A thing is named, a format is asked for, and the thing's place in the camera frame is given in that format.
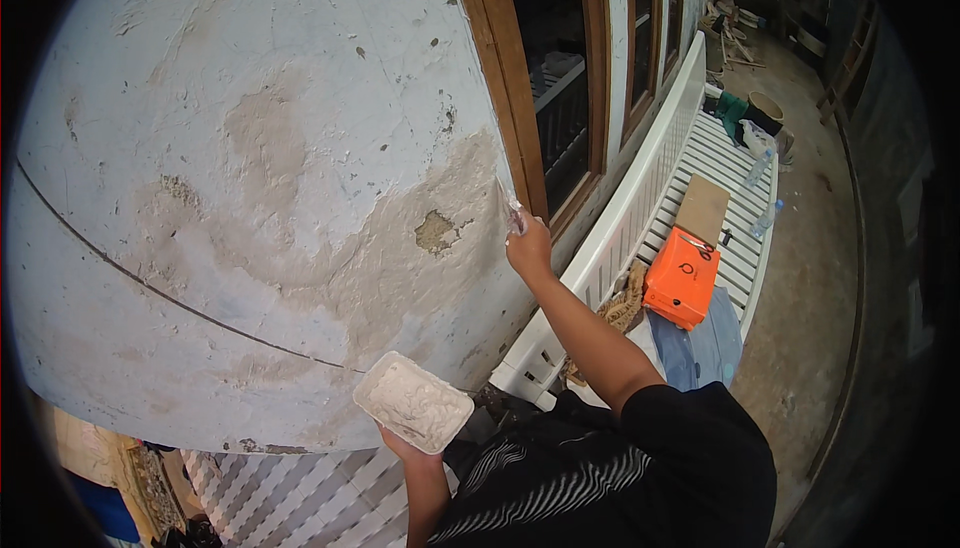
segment green cloth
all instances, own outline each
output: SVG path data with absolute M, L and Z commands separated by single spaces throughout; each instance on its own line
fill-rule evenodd
M 747 100 L 740 99 L 730 92 L 724 92 L 717 100 L 716 110 L 713 111 L 713 116 L 723 123 L 723 129 L 726 130 L 729 139 L 733 140 L 734 146 L 737 145 L 737 138 L 734 135 L 737 132 L 737 123 L 743 119 L 743 115 L 747 114 L 747 107 L 749 107 Z

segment window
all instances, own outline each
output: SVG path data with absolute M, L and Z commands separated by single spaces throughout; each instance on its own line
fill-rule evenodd
M 606 160 L 607 0 L 463 0 L 463 7 L 517 197 L 549 222 L 556 239 Z
M 660 53 L 661 4 L 661 0 L 627 0 L 627 17 L 633 29 L 629 35 L 623 142 L 653 103 Z
M 666 64 L 664 71 L 670 71 L 677 62 L 680 51 L 680 18 L 684 0 L 667 0 L 666 16 Z

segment blue cloth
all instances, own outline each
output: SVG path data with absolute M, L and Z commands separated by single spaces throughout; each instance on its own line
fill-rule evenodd
M 743 340 L 726 288 L 714 286 L 706 317 L 692 331 L 678 327 L 653 311 L 648 315 L 656 354 L 663 363 L 668 385 L 681 392 L 696 390 L 714 381 L 730 387 L 743 355 Z
M 80 502 L 100 523 L 100 529 L 105 536 L 134 544 L 140 542 L 137 525 L 134 523 L 134 518 L 130 516 L 127 505 L 123 503 L 120 490 L 91 482 L 66 469 L 64 471 L 73 482 L 73 489 L 77 491 Z

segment hand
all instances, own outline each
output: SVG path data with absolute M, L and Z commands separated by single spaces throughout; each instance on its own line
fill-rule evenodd
M 550 267 L 550 230 L 542 218 L 534 217 L 526 209 L 517 211 L 517 216 L 523 219 L 522 228 L 527 231 L 523 235 L 507 234 L 507 260 L 533 289 L 539 282 L 554 278 Z
M 387 447 L 393 451 L 393 454 L 403 461 L 404 467 L 430 466 L 434 465 L 435 462 L 441 463 L 444 460 L 443 452 L 439 454 L 427 454 L 406 439 L 381 425 L 379 421 L 376 422 L 376 426 L 380 430 L 383 444 L 387 445 Z

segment white painted wall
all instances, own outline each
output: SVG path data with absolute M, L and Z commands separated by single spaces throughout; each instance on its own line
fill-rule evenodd
M 30 386 L 144 440 L 274 452 L 378 445 L 350 393 L 386 350 L 479 387 L 533 301 L 503 258 L 510 175 L 459 1 L 78 0 L 10 199 Z M 618 148 L 623 0 L 610 13 Z M 558 271 L 662 99 L 609 151 Z M 452 228 L 430 252 L 434 210 Z

